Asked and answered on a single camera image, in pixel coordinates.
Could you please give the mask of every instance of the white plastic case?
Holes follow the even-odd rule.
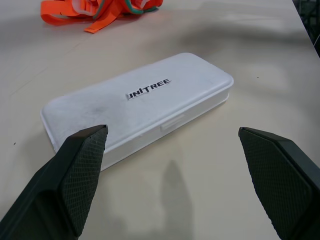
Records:
[[[56,152],[68,136],[107,125],[104,170],[226,101],[233,83],[216,66],[181,53],[58,97],[41,118]]]

